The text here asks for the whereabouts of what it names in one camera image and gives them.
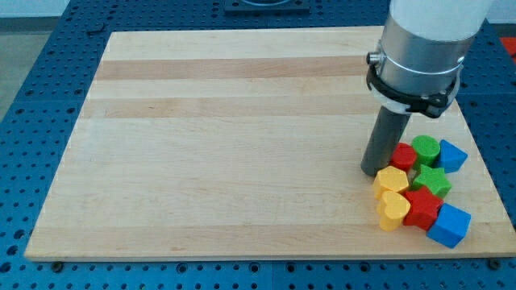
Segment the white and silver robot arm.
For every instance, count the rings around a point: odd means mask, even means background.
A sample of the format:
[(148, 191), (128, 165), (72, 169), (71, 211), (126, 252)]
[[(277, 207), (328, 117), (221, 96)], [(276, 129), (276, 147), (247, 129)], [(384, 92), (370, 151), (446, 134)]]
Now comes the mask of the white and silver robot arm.
[(439, 117), (454, 101), (464, 59), (493, 0), (392, 0), (367, 55), (366, 83), (394, 114)]

